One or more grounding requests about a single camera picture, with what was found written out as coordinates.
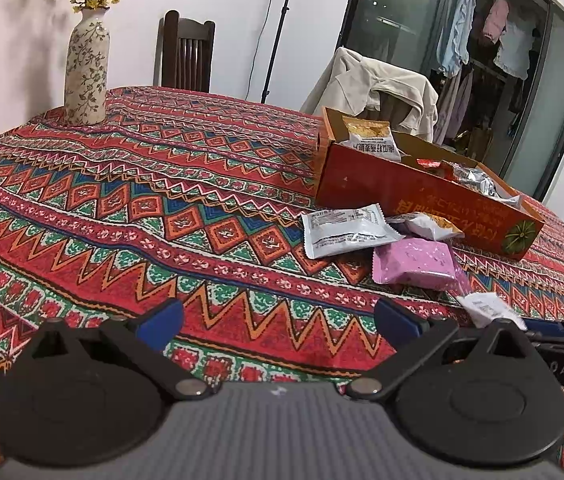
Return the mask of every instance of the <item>ribbed gray surface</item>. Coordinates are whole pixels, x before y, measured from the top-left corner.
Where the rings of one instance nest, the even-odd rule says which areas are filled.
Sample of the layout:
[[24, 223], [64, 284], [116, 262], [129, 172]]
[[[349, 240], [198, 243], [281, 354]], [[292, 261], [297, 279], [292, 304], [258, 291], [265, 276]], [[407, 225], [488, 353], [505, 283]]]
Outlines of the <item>ribbed gray surface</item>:
[[0, 480], [51, 478], [564, 480], [564, 473], [549, 463], [503, 472], [449, 465], [402, 438], [382, 408], [347, 400], [330, 383], [225, 383], [210, 399], [176, 404], [145, 444], [111, 462], [51, 470], [7, 460], [0, 468]]

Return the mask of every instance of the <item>floral vase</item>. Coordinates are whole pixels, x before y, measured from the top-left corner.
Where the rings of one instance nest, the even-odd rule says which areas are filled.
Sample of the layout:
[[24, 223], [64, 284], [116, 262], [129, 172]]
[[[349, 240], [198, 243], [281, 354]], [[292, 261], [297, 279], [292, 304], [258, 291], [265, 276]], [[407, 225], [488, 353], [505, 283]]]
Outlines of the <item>floral vase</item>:
[[108, 9], [83, 9], [73, 29], [66, 59], [64, 113], [67, 124], [87, 126], [106, 118], [108, 47], [102, 23]]

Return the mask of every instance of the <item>table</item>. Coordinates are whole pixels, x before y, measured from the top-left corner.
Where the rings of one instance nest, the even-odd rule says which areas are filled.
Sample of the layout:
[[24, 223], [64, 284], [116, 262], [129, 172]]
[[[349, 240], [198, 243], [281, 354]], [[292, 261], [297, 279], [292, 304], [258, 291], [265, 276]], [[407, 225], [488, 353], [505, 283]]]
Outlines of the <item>table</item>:
[[[58, 108], [0, 136], [0, 373], [47, 317], [95, 327], [172, 296], [185, 324], [164, 354], [209, 382], [342, 386], [394, 352], [382, 296], [469, 323], [446, 293], [374, 284], [369, 252], [307, 259], [320, 118], [164, 88], [111, 90], [107, 107], [97, 126]], [[536, 207], [522, 262], [456, 254], [475, 290], [564, 319], [564, 224]]]

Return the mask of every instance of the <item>snack box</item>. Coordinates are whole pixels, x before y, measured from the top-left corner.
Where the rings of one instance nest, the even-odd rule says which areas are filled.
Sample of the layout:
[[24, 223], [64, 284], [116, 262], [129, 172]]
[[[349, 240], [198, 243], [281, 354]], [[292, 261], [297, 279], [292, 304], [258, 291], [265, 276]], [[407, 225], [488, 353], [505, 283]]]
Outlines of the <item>snack box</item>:
[[408, 134], [393, 132], [402, 163], [383, 160], [338, 144], [348, 139], [344, 114], [324, 108], [324, 126], [315, 153], [315, 203], [332, 209], [357, 209], [379, 203], [386, 216], [422, 211], [446, 218], [464, 232], [463, 243], [521, 260], [544, 227], [542, 217], [523, 198], [522, 210], [427, 173], [417, 159], [446, 160], [479, 167], [503, 198], [520, 195], [489, 168]]

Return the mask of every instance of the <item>wooden chair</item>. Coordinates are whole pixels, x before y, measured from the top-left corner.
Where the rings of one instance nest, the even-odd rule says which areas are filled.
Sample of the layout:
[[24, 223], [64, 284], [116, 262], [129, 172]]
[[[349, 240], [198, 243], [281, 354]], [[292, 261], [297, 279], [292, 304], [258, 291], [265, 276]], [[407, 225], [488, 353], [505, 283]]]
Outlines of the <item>wooden chair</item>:
[[162, 86], [208, 92], [215, 34], [214, 22], [203, 25], [181, 19], [177, 10], [167, 12], [162, 44]]

